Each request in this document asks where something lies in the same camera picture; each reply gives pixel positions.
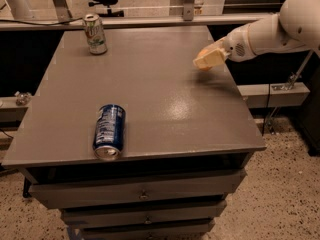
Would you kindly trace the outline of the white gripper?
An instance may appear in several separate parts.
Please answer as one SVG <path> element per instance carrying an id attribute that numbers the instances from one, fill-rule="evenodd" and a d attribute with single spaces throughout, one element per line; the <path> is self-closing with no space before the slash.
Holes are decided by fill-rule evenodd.
<path id="1" fill-rule="evenodd" d="M 249 24 L 246 24 L 233 29 L 225 38 L 204 47 L 193 60 L 193 64 L 198 69 L 210 69 L 223 64 L 227 58 L 242 62 L 255 57 L 249 42 Z"/>

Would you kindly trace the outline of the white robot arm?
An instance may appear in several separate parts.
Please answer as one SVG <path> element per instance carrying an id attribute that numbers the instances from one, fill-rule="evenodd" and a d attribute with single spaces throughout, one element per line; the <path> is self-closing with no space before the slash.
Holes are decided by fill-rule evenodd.
<path id="1" fill-rule="evenodd" d="M 237 27 L 204 47 L 193 63 L 209 70 L 227 59 L 242 62 L 266 53 L 306 50 L 320 56 L 320 0 L 286 0 L 279 13 Z"/>

